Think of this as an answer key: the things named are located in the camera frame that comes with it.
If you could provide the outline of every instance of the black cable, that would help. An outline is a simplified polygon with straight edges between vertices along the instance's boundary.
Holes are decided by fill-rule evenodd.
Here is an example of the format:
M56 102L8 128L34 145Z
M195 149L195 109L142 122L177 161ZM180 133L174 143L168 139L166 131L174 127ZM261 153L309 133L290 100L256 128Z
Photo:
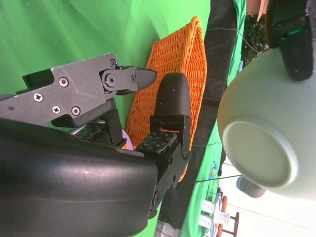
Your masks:
M192 144L192 146L195 146L195 147L208 147L208 146L212 146L212 145L215 145L215 144L222 144L221 142L214 142L212 144L207 144L207 145L196 145L196 144Z
M234 166L234 165L232 165L232 164L227 164L227 163L223 163L223 164L230 165L230 166Z
M214 28L214 29L208 29L207 31L214 31L214 30L226 30L226 31L236 31L236 32L238 32L238 33L242 36L242 39L246 42L246 44L247 44L252 50L254 50L257 54L260 54L260 52L258 52L256 49L254 49L254 48L247 42L247 40L246 40L245 37L242 35L242 33L239 32L239 30L236 30L236 29L225 29L225 28Z
M208 193L210 193L210 194L215 194L216 196L220 196L221 198L223 198L223 193L222 193L222 192L221 192L221 193L208 192ZM301 227L301 228L303 228L303 229L307 229L307 230L308 230L308 228L305 228L305 227L303 227L303 226L299 226L299 225L296 225L296 224L293 224L293 223L290 223L290 222L286 222L286 221L280 220L280 219L275 218L275 217L272 217L272 216L267 216L267 215L264 215L264 214L259 213L259 212L256 212L256 211L252 211L252 210L243 208L243 207L241 207L241 206L235 206L235 205L230 204L230 203L227 203L227 205L233 206L233 207L236 207L236 208L240 208L240 209L245 210L245 211L249 211L249 212L252 212L252 213L261 215L261 216L265 216L265 217L268 217L268 218L271 218L271 219L275 219L275 220L277 220L277 221L285 222L285 223L288 223L288 224L290 224L290 225L297 226L297 227Z
M215 179L205 179L205 180L195 181L195 182L191 182L191 183L182 183L182 182L180 182L178 185L196 184L196 183L201 183L201 182L207 182L207 181L219 180L219 179L235 178L235 177L240 177L240 176L242 176L242 174L232 175L232 176L227 176L227 177L220 177L220 178L215 178Z

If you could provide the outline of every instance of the screw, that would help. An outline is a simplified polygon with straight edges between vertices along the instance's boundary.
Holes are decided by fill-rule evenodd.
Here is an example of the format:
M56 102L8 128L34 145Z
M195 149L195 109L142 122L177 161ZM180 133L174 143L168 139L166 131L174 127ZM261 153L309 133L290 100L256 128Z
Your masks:
M160 193L158 191L155 192L155 195L154 195L154 199L153 199L153 206L154 207L157 207L160 203Z
M80 108L78 106L74 106L71 109L71 113L73 113L74 116L78 116L80 114Z
M114 87L117 85L117 78L113 75L113 74L108 74L105 77L105 83L109 86L109 87Z
M116 60L115 59L111 59L110 60L110 65L111 65L111 67L115 67L117 65Z
M69 81L68 81L67 78L61 77L59 79L59 84L60 84L61 87L67 87L69 85Z
M52 108L52 111L54 114L59 114L60 113L60 108L59 106L55 105L53 108Z
M136 77L135 77L135 75L132 75L130 79L131 79L132 83L136 83Z
M43 96L39 93L35 93L34 96L33 96L33 99L36 101L36 102L41 102L43 100Z

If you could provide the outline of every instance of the woven basket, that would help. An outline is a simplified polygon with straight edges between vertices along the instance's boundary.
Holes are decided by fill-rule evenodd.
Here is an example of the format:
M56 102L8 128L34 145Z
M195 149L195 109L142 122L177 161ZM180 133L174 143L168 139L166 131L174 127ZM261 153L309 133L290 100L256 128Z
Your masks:
M158 72L156 82L135 95L126 132L136 148L149 134L149 117L154 114L156 96L161 79L171 72L182 72L187 76L191 102L191 139L197 128L198 115L206 80L206 56L202 27L197 16L180 30L154 43L147 67Z

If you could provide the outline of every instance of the white bowl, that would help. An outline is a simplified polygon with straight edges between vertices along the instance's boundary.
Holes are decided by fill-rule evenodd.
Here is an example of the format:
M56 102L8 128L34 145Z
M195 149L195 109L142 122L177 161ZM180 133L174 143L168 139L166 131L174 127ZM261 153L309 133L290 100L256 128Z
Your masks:
M316 76L290 79L279 49L253 60L228 86L218 129L247 179L280 195L316 199Z

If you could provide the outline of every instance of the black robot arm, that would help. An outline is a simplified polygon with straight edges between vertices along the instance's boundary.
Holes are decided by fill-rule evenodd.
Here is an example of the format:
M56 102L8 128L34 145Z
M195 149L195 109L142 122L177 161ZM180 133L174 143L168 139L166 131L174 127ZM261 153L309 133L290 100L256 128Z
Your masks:
M113 55L109 58L117 62ZM191 121L186 77L169 74L162 80L155 115L151 117L150 135L135 151L128 151L118 147L124 143L121 134L116 136L121 126L117 123L115 127L111 125L116 122L112 118L118 117L116 109L102 106L108 101L115 105L110 95L149 86L155 81L156 73L149 69L117 67L111 62L109 65L112 71L106 73L110 76L107 79L101 67L95 77L87 77L89 74L84 68L69 69L66 77L62 75L65 69L58 75L51 69L45 73L53 73L55 80L48 85L40 87L36 80L29 78L26 79L29 91L15 97L2 96L0 236L133 236L156 215L156 208L165 192L177 185L191 155L188 149ZM69 74L73 69L85 73L87 81L83 83L95 80L96 84L104 85L102 103L97 100L97 97L101 98L101 90L100 95L91 93L89 96L90 89L83 86L80 88L86 93L79 93L80 88L75 85L80 74ZM144 73L149 75L149 82L147 76L142 76ZM114 78L116 85L120 85L119 90L109 92L113 90L110 86L115 87ZM118 82L124 79L131 83ZM175 87L179 89L176 94L172 90ZM42 95L42 100L36 99L35 94ZM60 113L53 113L52 105L57 105ZM73 107L80 108L79 115L72 113ZM100 118L105 120L101 127L96 123ZM89 122L92 129L86 130L82 136L74 136L41 126L51 120L72 126ZM120 142L113 142L115 137Z

